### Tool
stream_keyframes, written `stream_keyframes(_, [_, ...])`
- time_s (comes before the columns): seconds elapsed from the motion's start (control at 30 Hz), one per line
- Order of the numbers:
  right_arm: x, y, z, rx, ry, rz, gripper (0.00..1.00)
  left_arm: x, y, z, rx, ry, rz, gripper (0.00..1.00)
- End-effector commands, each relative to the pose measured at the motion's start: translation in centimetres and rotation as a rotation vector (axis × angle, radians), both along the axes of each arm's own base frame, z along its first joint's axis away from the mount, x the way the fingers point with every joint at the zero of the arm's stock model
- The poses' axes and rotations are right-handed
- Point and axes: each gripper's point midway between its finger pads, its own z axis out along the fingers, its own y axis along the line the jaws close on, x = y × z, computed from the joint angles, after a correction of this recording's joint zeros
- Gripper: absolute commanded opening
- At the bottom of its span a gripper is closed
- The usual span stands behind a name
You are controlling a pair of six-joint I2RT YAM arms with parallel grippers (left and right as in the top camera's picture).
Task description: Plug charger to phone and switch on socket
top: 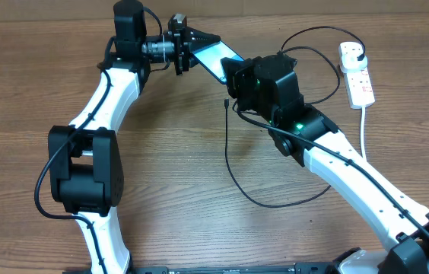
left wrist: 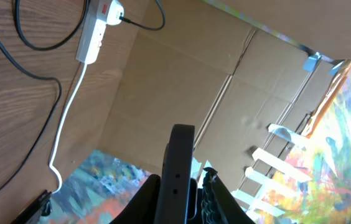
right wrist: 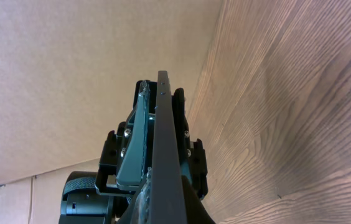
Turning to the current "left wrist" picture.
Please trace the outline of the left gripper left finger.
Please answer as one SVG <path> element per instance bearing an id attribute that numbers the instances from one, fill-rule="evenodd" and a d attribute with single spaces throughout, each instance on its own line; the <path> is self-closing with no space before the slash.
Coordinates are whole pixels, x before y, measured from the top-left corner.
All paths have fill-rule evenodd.
<path id="1" fill-rule="evenodd" d="M 161 177 L 151 174 L 110 224 L 153 224 L 160 186 Z"/>

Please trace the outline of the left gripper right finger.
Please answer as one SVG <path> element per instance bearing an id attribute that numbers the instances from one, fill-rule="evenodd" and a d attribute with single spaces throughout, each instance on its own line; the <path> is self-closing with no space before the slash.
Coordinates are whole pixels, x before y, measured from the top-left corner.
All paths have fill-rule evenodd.
<path id="1" fill-rule="evenodd" d="M 241 209 L 212 167 L 205 167 L 202 190 L 202 222 L 204 224 L 255 224 Z"/>

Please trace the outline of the Samsung Galaxy smartphone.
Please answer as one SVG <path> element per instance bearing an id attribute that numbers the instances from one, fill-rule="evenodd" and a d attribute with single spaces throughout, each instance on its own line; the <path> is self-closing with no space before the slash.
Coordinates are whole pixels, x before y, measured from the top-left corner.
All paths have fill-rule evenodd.
<path id="1" fill-rule="evenodd" d="M 185 224 L 197 213 L 197 183 L 191 178 L 195 127 L 175 124 L 166 146 L 154 224 Z"/>

